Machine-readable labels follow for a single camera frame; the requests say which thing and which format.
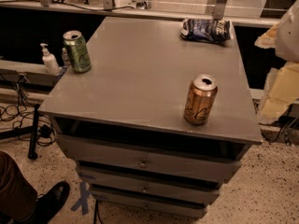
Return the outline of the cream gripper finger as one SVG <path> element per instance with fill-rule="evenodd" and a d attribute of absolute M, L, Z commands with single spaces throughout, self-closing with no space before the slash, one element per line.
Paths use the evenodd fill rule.
<path fill-rule="evenodd" d="M 261 49 L 274 49 L 276 47 L 277 30 L 278 26 L 273 25 L 256 39 L 254 45 Z"/>

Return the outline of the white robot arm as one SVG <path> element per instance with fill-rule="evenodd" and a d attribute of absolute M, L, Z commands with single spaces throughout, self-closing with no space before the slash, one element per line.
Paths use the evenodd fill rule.
<path fill-rule="evenodd" d="M 299 0 L 296 0 L 278 24 L 259 36 L 254 45 L 274 49 L 276 55 L 290 62 L 299 62 Z"/>

